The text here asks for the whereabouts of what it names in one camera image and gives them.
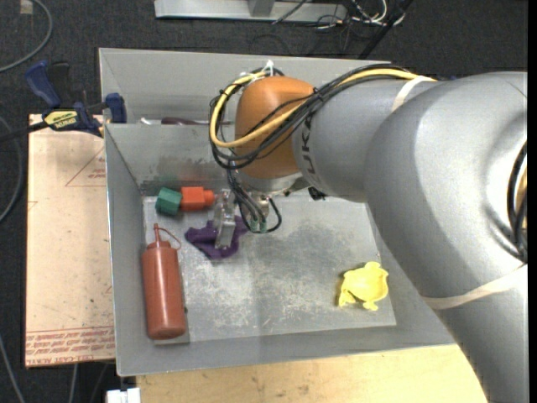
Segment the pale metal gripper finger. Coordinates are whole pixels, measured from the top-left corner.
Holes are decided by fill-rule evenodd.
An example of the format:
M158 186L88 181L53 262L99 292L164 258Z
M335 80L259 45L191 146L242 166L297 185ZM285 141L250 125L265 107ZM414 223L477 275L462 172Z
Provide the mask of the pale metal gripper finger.
M232 199L228 189L222 189L216 194L213 223L217 230L232 224Z
M217 249L228 249L231 247L235 228L236 221L234 217L225 217L215 220L215 247Z

